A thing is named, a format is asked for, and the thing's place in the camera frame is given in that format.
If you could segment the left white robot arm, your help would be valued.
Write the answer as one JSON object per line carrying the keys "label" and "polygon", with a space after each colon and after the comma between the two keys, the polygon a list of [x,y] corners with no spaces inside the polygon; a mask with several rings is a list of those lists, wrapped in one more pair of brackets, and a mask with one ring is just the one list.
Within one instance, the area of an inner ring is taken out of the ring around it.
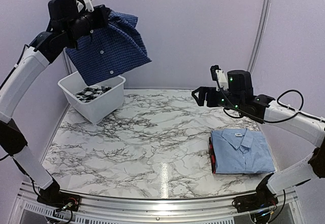
{"label": "left white robot arm", "polygon": [[79,38],[107,26],[110,9],[105,5],[94,7],[91,0],[51,0],[48,10],[46,31],[24,49],[1,85],[1,147],[40,187],[40,198],[60,206],[64,195],[59,184],[33,156],[12,116],[33,82],[65,48],[75,48]]}

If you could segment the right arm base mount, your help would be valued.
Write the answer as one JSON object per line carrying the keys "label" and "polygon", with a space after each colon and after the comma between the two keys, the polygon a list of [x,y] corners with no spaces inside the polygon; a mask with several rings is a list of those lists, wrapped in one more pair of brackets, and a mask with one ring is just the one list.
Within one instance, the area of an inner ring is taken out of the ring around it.
{"label": "right arm base mount", "polygon": [[238,213],[263,209],[278,204],[276,194],[273,194],[267,187],[271,174],[266,176],[256,187],[254,194],[241,195],[234,198],[232,206]]}

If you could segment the dark blue checked shirt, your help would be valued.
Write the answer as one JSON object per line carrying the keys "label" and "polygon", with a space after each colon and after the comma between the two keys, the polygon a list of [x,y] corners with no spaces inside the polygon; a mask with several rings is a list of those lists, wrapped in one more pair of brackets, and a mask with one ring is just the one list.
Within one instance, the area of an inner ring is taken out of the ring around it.
{"label": "dark blue checked shirt", "polygon": [[137,16],[112,10],[107,27],[79,38],[77,49],[66,49],[86,85],[95,85],[151,62],[136,29],[137,23]]}

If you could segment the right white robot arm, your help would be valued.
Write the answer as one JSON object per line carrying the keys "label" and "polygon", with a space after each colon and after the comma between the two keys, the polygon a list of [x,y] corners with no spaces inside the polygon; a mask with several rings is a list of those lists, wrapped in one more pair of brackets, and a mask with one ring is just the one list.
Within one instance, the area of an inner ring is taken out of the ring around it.
{"label": "right white robot arm", "polygon": [[210,71],[217,86],[201,86],[192,91],[191,95],[198,106],[234,110],[240,117],[271,124],[315,146],[314,151],[298,163],[264,177],[255,193],[236,197],[234,206],[238,212],[277,204],[279,192],[314,178],[324,178],[324,118],[305,113],[301,108],[284,105],[268,95],[254,95],[248,71],[232,70],[225,73],[218,65],[212,66]]}

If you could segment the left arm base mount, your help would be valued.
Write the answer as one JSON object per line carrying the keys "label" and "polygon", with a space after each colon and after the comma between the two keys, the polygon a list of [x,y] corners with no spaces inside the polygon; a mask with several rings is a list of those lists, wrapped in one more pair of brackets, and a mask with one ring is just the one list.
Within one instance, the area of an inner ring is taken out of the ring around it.
{"label": "left arm base mount", "polygon": [[67,206],[68,210],[78,211],[81,197],[76,194],[67,193],[60,190],[60,186],[53,181],[46,189],[39,188],[37,201],[58,209]]}

